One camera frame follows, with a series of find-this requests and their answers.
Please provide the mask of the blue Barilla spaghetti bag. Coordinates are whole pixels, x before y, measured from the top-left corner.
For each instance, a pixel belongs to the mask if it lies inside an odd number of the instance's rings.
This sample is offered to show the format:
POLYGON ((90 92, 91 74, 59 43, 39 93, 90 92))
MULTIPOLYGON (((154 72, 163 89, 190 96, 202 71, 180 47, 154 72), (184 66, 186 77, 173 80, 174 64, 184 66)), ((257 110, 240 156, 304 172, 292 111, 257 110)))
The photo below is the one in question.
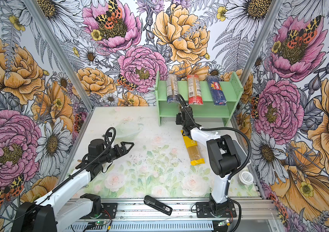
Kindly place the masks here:
POLYGON ((214 105, 226 105, 227 101, 226 101, 226 98, 223 93, 223 90, 220 85, 218 77, 208 75, 208 76, 206 76, 206 81, 208 83, 214 105))

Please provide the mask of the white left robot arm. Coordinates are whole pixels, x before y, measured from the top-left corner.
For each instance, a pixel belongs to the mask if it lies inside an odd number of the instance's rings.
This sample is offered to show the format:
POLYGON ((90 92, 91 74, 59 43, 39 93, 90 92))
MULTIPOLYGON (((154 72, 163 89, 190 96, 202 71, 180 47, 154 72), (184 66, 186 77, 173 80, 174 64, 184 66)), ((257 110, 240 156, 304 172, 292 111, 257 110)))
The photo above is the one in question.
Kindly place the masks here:
POLYGON ((101 198, 84 194, 72 204, 68 201, 97 175, 102 173, 106 163, 128 154, 133 142, 112 145, 111 141, 94 139, 88 146, 88 153, 76 166, 76 170, 62 183, 33 203, 23 203, 16 212, 11 230, 13 232, 62 232, 77 220, 88 216, 98 218, 103 213, 101 198))

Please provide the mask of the clear spaghetti bag dark ends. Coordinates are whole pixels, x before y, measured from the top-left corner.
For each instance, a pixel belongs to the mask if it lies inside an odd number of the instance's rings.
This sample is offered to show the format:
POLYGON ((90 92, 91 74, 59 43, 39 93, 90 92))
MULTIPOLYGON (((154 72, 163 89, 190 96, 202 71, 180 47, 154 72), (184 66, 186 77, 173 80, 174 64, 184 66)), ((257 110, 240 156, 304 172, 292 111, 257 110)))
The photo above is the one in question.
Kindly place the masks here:
POLYGON ((170 74, 166 80, 166 99, 167 103, 179 103, 179 88, 177 76, 170 74))

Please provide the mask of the yellow pasta bag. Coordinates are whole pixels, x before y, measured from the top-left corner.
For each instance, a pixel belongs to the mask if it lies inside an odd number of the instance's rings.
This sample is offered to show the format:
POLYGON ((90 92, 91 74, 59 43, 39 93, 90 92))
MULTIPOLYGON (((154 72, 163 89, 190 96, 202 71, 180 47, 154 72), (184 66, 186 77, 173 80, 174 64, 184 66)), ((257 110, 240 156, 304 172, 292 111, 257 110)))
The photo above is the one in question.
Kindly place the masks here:
POLYGON ((183 130, 181 130, 181 133, 182 133, 184 144, 186 146, 186 149, 187 149, 187 152, 189 155, 191 165, 197 166, 200 164, 204 164, 205 160, 200 154, 197 142, 190 139, 188 136, 186 136, 185 132, 183 130))

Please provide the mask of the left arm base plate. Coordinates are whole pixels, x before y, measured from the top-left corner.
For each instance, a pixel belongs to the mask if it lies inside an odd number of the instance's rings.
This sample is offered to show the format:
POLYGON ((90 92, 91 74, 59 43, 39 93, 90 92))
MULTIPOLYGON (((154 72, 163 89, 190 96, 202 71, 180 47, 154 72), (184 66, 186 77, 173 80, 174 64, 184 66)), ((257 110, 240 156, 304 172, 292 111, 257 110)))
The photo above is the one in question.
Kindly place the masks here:
POLYGON ((100 209, 97 213, 93 213, 91 219, 115 219, 117 213, 118 204, 117 203, 102 203, 100 209))

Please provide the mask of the red spaghetti bag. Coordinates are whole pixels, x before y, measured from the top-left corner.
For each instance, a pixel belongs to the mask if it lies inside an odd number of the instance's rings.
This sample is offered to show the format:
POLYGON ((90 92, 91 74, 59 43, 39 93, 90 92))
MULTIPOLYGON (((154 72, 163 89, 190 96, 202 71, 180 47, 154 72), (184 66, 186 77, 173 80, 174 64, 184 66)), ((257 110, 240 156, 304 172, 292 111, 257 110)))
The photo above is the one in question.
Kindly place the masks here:
POLYGON ((187 76, 188 102, 194 105, 203 105, 201 86, 198 75, 187 76))

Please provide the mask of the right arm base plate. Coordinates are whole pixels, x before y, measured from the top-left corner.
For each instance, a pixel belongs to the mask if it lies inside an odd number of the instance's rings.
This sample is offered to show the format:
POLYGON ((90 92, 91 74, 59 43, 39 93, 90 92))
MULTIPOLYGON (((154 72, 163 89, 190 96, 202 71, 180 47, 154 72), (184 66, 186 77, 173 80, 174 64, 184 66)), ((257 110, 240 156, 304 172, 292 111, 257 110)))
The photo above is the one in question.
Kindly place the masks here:
POLYGON ((230 201, 217 204, 213 200, 208 202, 196 202, 195 213, 198 218, 236 218, 235 205, 230 201))

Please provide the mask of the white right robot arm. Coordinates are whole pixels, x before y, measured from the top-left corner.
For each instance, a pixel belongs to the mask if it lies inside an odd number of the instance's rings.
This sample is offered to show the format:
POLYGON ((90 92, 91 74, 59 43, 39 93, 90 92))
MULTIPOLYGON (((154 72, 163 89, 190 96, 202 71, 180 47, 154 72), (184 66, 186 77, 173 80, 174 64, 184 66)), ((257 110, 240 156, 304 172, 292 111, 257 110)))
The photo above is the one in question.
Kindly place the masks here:
POLYGON ((207 148, 209 163, 216 175, 209 207, 213 214, 230 205, 228 190, 233 172, 241 166, 234 140, 229 135, 219 135, 217 129, 202 128, 195 123, 191 107, 180 107, 176 124, 182 125, 183 135, 207 148))

